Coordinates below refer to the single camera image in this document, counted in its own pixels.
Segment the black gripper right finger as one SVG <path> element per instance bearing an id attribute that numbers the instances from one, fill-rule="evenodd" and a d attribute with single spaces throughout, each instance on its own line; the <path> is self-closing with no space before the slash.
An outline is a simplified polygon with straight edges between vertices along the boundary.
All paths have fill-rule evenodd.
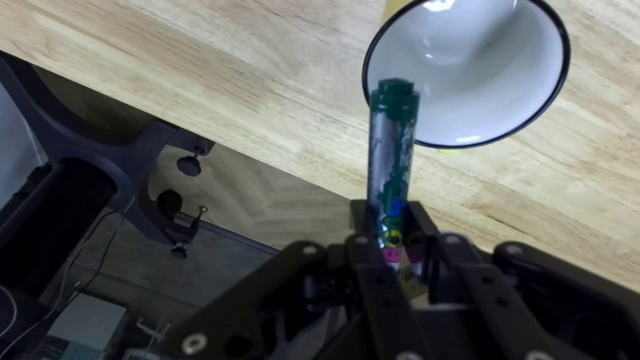
<path id="1" fill-rule="evenodd" d="M 428 301 L 470 312 L 501 360 L 640 360 L 640 294 L 524 243 L 491 252 L 408 205 Z"/>

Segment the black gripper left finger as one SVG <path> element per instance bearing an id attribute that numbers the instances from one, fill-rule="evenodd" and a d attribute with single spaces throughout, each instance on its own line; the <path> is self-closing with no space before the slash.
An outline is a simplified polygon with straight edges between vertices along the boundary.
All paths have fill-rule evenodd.
<path id="1" fill-rule="evenodd" d="M 415 312 L 373 244 L 373 216 L 350 205 L 342 244 L 298 241 L 168 333 L 169 360 L 270 360 L 328 312 L 346 322 L 313 360 L 428 360 Z"/>

